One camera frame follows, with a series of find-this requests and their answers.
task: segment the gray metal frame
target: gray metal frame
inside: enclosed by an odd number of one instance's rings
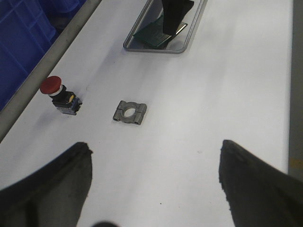
[[[293,9],[288,173],[303,181],[303,1]]]

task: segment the blue bin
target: blue bin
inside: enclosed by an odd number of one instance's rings
[[[39,0],[48,17],[71,19],[86,0]]]
[[[0,0],[0,111],[56,38],[37,0]]]

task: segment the metal pipe clamp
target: metal pipe clamp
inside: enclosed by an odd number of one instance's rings
[[[135,109],[135,112],[133,115],[126,117],[125,112],[129,109]],[[147,105],[144,103],[138,104],[134,102],[127,103],[125,101],[120,101],[113,116],[113,120],[116,122],[123,121],[124,123],[133,123],[140,125],[146,113],[146,110]]]

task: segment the red mushroom button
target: red mushroom button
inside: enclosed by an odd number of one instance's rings
[[[53,94],[60,89],[61,82],[62,81],[58,76],[48,77],[42,82],[40,86],[40,91],[43,94],[47,94],[47,95]]]

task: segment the clamp hole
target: clamp hole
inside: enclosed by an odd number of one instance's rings
[[[134,115],[136,109],[135,108],[129,108],[124,111],[124,117],[131,117]]]

